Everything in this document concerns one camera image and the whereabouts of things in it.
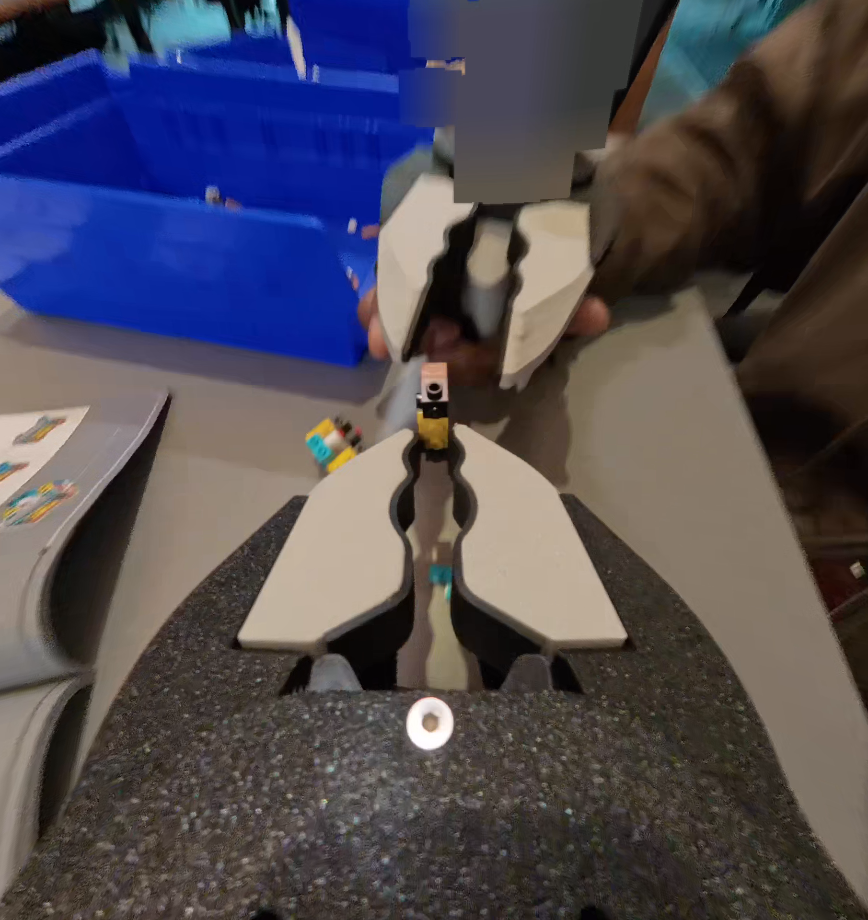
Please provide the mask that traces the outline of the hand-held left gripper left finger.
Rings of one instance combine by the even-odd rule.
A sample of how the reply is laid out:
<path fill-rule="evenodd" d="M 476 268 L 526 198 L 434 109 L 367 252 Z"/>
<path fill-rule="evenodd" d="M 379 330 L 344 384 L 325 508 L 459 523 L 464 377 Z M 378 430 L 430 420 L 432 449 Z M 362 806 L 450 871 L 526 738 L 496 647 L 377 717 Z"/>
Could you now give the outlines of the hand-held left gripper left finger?
<path fill-rule="evenodd" d="M 326 650 L 414 586 L 415 434 L 399 431 L 314 487 L 237 635 L 246 650 Z"/>

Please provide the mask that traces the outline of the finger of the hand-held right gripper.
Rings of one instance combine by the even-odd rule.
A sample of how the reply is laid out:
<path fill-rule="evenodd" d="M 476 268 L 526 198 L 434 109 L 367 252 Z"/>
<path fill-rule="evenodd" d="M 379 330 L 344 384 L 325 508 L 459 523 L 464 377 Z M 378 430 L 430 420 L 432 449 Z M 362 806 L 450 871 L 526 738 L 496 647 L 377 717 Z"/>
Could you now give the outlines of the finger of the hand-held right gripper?
<path fill-rule="evenodd" d="M 499 386 L 504 390 L 528 385 L 566 333 L 594 273 L 588 202 L 528 204 L 517 230 L 524 252 L 502 356 Z"/>
<path fill-rule="evenodd" d="M 424 174 L 382 226 L 378 316 L 394 362 L 408 362 L 420 353 L 430 320 L 446 304 L 451 236 L 463 231 L 473 212 L 472 203 L 455 201 L 451 178 Z"/>

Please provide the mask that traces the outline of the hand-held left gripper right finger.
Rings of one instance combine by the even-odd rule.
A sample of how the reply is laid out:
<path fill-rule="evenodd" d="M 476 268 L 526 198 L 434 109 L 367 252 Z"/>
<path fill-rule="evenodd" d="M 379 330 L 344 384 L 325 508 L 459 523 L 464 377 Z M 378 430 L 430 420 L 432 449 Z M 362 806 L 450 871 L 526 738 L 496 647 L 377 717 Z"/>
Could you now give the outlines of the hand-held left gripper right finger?
<path fill-rule="evenodd" d="M 465 424 L 452 431 L 456 633 L 469 650 L 619 649 L 626 628 L 559 491 Z"/>

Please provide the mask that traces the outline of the yellow and brown brick assembly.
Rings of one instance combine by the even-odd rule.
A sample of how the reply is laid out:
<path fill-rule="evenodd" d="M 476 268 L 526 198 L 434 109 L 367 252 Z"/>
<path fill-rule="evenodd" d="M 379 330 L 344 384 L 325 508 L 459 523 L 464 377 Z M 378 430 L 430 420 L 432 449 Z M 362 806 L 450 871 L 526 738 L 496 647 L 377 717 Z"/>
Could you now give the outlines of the yellow and brown brick assembly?
<path fill-rule="evenodd" d="M 417 393 L 417 431 L 428 454 L 442 454 L 448 450 L 450 430 L 448 365 L 424 362 Z"/>

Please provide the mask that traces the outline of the person's right forearm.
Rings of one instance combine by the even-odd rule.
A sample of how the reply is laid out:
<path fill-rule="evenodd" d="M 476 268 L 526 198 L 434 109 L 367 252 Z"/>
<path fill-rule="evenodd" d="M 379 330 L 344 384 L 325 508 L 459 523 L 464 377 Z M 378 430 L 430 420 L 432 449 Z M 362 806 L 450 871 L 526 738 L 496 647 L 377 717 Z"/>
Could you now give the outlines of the person's right forearm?
<path fill-rule="evenodd" d="M 813 242 L 868 186 L 868 1 L 801 6 L 594 181 L 589 292 L 609 305 Z"/>

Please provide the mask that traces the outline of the grey desk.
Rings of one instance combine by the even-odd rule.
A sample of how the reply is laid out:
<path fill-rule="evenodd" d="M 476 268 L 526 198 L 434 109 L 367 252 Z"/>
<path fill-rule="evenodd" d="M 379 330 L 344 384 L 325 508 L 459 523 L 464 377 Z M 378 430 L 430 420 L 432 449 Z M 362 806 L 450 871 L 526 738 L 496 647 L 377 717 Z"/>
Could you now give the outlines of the grey desk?
<path fill-rule="evenodd" d="M 28 316 L 0 293 L 0 413 L 167 389 L 114 591 L 81 781 L 10 918 L 862 918 L 868 717 L 701 298 L 616 329 L 474 420 L 572 492 L 633 647 L 577 696 L 282 696 L 232 647 L 384 371 Z"/>

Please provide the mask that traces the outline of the person's right hand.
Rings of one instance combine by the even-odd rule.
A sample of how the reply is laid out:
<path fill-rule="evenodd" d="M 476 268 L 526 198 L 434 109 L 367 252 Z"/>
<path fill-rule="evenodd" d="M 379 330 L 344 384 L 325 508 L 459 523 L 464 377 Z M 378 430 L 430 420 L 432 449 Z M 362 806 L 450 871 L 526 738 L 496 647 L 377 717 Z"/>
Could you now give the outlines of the person's right hand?
<path fill-rule="evenodd" d="M 360 300 L 359 322 L 368 335 L 370 356 L 378 361 L 387 361 L 390 353 L 378 312 L 377 291 L 372 288 Z M 569 323 L 563 340 L 596 339 L 610 327 L 611 321 L 610 307 L 598 297 L 587 296 Z M 500 343 L 463 339 L 459 327 L 448 319 L 436 318 L 430 322 L 423 351 L 429 361 L 445 362 L 449 366 L 451 384 L 488 385 L 499 379 Z"/>

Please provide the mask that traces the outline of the multicoloured brick model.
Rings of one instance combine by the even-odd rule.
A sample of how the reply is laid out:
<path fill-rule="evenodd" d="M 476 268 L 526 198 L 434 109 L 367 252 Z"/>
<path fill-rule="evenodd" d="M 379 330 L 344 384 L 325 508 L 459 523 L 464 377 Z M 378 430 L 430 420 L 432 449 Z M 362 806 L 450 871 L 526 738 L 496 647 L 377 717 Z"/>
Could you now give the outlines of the multicoloured brick model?
<path fill-rule="evenodd" d="M 365 448 L 361 429 L 342 416 L 318 423 L 306 433 L 305 445 L 323 476 L 334 473 Z"/>

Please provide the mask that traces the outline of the blue storage bin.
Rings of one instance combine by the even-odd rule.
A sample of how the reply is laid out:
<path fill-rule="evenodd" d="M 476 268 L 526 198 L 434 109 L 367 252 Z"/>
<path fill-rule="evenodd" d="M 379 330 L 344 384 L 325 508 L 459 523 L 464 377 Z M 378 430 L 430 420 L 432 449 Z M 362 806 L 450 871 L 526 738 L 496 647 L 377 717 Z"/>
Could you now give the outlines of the blue storage bin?
<path fill-rule="evenodd" d="M 0 290 L 37 316 L 351 367 L 357 293 L 326 226 L 0 174 Z"/>
<path fill-rule="evenodd" d="M 290 39 L 300 37 L 303 67 L 397 75 L 422 66 L 412 54 L 407 1 L 222 2 L 231 23 L 224 40 L 178 47 L 175 62 L 193 58 L 296 71 Z"/>
<path fill-rule="evenodd" d="M 430 142 L 397 80 L 235 62 L 111 68 L 94 50 L 0 84 L 0 174 L 375 219 L 385 171 Z"/>

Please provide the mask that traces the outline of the brick instruction booklet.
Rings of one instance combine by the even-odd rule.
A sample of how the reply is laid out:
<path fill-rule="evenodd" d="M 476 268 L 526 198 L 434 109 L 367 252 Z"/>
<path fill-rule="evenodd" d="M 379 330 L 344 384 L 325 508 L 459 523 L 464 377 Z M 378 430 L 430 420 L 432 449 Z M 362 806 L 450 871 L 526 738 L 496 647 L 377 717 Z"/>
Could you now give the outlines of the brick instruction booklet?
<path fill-rule="evenodd" d="M 74 782 L 166 392 L 0 415 L 0 900 Z"/>

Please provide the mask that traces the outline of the person's brown jacket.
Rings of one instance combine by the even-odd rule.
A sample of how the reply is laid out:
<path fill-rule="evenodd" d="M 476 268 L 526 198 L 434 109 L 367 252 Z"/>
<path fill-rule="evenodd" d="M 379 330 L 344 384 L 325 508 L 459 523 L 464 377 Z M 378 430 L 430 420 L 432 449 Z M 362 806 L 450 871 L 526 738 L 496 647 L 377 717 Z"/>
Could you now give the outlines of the person's brown jacket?
<path fill-rule="evenodd" d="M 868 181 L 738 367 L 822 592 L 868 575 Z M 838 638 L 868 711 L 868 598 Z"/>

